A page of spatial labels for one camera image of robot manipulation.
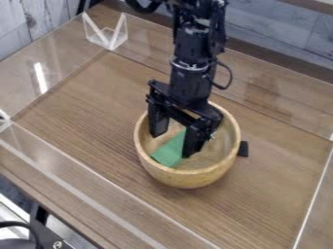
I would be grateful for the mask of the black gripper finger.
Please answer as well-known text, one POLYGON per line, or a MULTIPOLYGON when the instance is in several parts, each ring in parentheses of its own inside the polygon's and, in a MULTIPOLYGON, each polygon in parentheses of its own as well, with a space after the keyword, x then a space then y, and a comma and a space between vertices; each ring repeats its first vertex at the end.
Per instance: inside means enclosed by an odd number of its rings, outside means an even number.
POLYGON ((211 138, 212 126, 208 120, 199 119, 186 127, 182 156, 190 158, 198 153, 211 138))
POLYGON ((164 107, 155 104, 148 105, 148 125, 150 133, 154 138, 167 132, 168 114, 164 107))

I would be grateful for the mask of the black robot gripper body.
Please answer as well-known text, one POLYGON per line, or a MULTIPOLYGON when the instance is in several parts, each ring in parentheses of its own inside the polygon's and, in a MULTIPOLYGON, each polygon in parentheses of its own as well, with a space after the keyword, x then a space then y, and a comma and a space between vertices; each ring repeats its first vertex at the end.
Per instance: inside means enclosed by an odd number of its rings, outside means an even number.
POLYGON ((168 83, 158 80, 148 82, 147 103, 164 107, 168 119, 175 119, 186 127, 199 119, 208 120, 214 133, 223 119, 221 112, 208 103, 218 60, 214 58, 204 63, 186 63, 174 59, 170 64, 168 83))

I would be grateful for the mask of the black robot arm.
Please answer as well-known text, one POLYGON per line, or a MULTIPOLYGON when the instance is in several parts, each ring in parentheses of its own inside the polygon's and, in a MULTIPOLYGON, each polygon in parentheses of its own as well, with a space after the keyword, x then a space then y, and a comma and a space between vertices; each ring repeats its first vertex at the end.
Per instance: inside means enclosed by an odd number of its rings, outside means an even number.
POLYGON ((172 14, 174 53, 170 59, 170 81, 148 82, 150 133, 159 137, 168 122, 186 126, 182 156, 191 157, 222 123, 223 115, 210 104, 212 89, 226 89, 214 82, 215 69, 222 65, 216 56, 225 52, 225 16, 227 0, 124 0, 140 14, 151 14, 162 5, 172 14))

